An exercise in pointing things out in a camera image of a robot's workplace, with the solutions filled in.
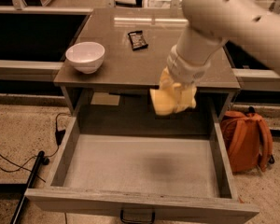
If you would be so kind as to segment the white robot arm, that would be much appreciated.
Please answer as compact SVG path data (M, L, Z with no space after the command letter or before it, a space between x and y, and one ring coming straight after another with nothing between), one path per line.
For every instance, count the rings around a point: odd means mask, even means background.
M183 0L182 10L188 24L168 55L160 87L150 92L157 114L196 106L196 81L228 41L280 76L280 15L253 0Z

